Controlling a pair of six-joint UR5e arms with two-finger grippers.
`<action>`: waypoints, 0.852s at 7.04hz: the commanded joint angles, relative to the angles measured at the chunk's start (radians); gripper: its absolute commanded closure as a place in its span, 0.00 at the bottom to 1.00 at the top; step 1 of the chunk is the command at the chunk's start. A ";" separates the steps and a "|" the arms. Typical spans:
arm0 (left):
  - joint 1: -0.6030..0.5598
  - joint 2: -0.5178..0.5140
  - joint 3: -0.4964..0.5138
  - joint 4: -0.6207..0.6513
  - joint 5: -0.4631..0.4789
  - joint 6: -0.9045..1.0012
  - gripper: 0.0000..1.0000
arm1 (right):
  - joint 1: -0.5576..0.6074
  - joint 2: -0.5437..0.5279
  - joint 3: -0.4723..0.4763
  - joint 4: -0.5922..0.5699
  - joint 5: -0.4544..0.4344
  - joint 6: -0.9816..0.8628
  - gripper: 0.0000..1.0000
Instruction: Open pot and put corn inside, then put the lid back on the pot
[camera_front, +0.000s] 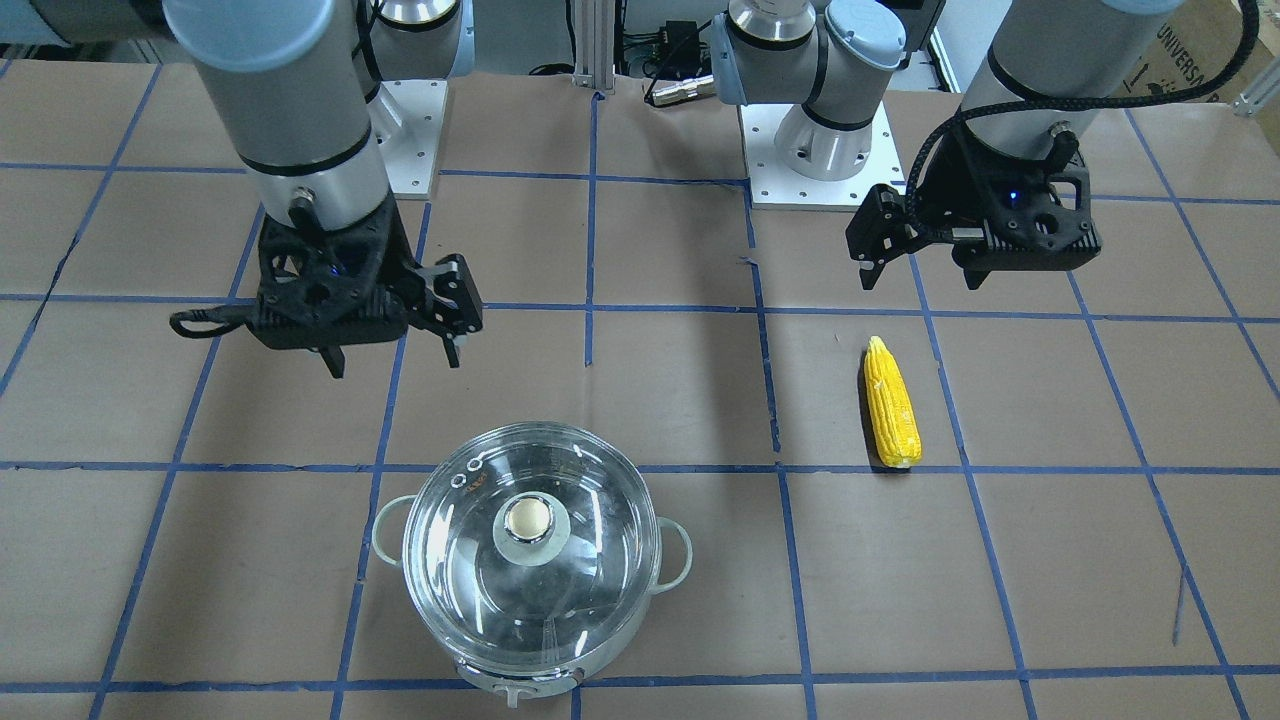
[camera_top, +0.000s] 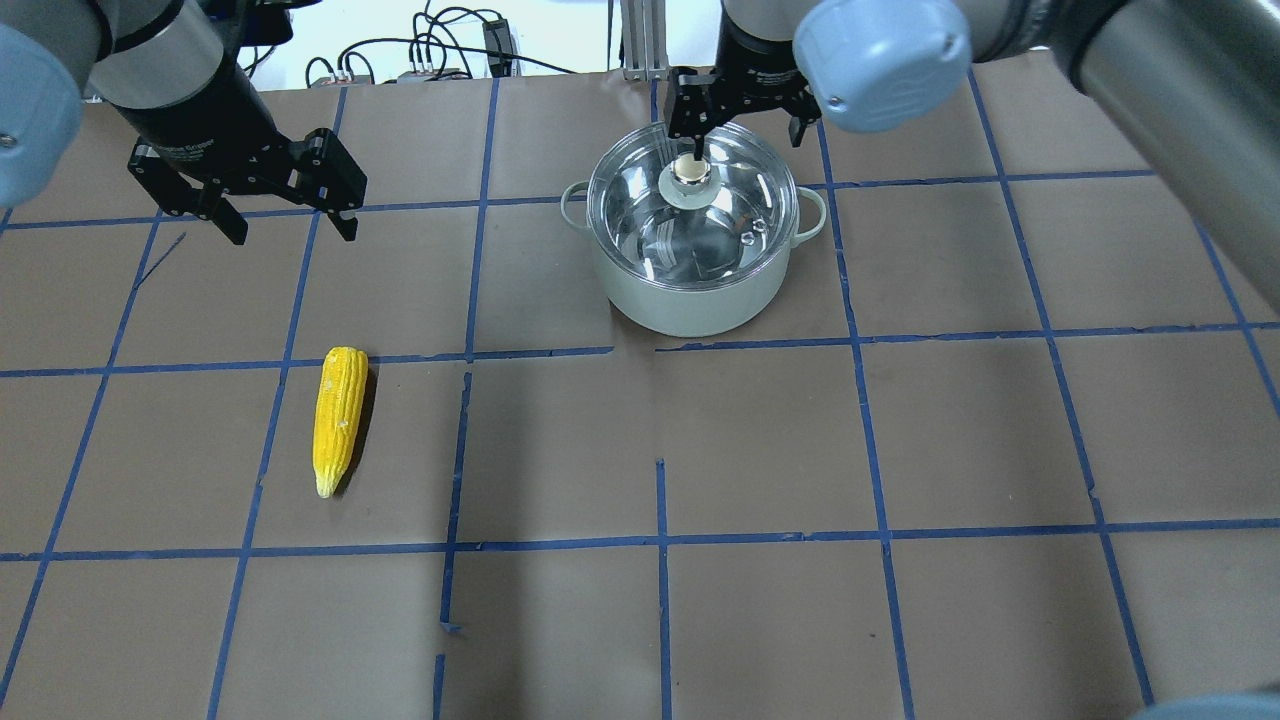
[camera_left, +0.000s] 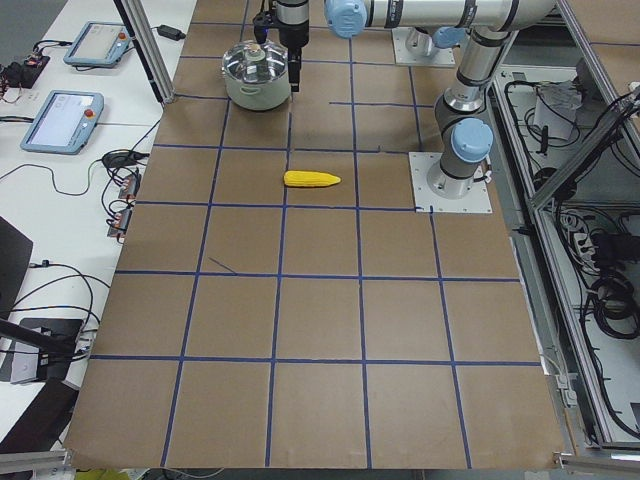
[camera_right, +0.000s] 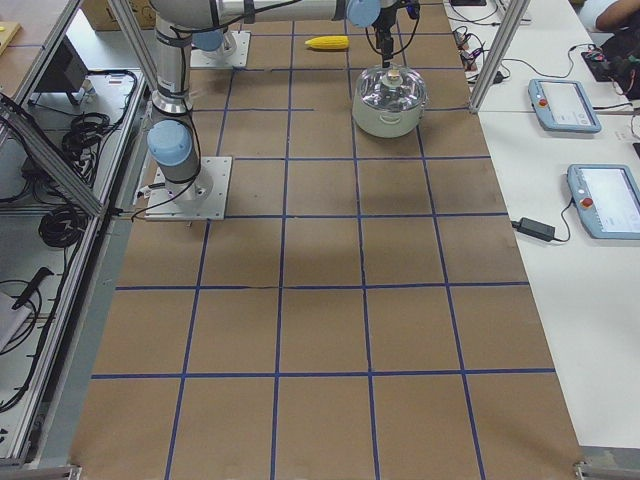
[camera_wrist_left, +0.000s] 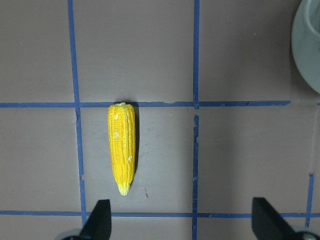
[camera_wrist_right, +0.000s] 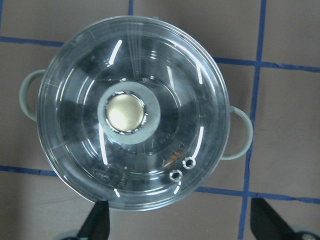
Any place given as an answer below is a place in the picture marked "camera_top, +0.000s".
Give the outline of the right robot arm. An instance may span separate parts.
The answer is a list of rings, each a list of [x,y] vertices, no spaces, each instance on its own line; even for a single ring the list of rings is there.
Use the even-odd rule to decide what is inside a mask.
[[[666,128],[695,154],[774,109],[792,145],[822,119],[882,132],[936,109],[973,65],[1036,47],[1276,306],[1275,1],[724,1],[713,67],[668,73]]]

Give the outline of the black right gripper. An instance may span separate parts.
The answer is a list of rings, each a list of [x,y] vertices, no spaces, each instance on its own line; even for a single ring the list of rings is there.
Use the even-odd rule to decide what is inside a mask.
[[[668,137],[686,140],[695,161],[705,159],[705,137],[713,126],[736,117],[783,110],[790,114],[788,141],[803,146],[820,108],[797,68],[791,41],[759,38],[737,26],[722,26],[716,60],[709,69],[673,67],[667,76]]]

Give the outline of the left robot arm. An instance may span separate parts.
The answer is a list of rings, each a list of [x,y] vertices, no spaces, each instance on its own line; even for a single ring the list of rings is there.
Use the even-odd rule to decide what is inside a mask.
[[[330,128],[282,133],[238,63],[289,41],[296,1],[5,1],[1,8],[1,196],[37,197],[74,141],[84,100],[138,138],[127,170],[157,209],[247,238],[234,196],[324,213],[356,237],[367,177]]]

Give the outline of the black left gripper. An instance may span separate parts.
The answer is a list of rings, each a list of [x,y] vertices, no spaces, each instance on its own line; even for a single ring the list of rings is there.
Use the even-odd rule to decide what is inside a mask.
[[[237,63],[220,63],[191,97],[129,108],[125,119],[157,155],[131,160],[129,174],[164,211],[195,211],[243,246],[248,225],[225,191],[270,193],[323,211],[343,241],[356,241],[367,174],[333,129],[300,142],[284,136]]]

